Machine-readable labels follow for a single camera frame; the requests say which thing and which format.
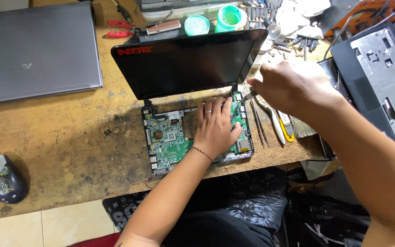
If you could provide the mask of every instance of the motherboard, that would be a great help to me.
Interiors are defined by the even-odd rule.
[[[243,132],[236,143],[213,163],[247,158],[254,153],[245,105],[240,102],[242,95],[235,92],[232,97],[231,126],[234,127],[239,122]],[[151,107],[142,109],[150,165],[154,175],[165,175],[171,171],[193,145],[193,140],[184,135],[182,119],[187,112],[196,110],[197,108],[193,108],[154,114]]]

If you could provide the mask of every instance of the tile floor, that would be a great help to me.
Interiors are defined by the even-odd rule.
[[[65,247],[117,232],[101,200],[0,218],[7,247]]]

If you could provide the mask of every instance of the green lid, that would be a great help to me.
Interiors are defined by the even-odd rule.
[[[207,34],[210,23],[202,15],[193,15],[185,20],[184,29],[188,36]]]

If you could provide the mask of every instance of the green circuit board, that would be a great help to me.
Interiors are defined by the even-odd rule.
[[[240,99],[240,93],[233,95],[231,125],[234,127],[234,124],[239,122],[243,132],[227,153],[240,154],[252,149],[245,106],[240,104]],[[193,110],[196,109],[164,113],[162,118],[160,118],[162,114],[153,115],[149,111],[143,112],[152,170],[168,169],[174,166],[191,148],[193,140],[188,140],[184,136],[182,116],[185,112]]]

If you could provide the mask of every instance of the gray laptop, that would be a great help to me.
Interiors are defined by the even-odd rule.
[[[0,12],[0,102],[102,86],[90,2]]]

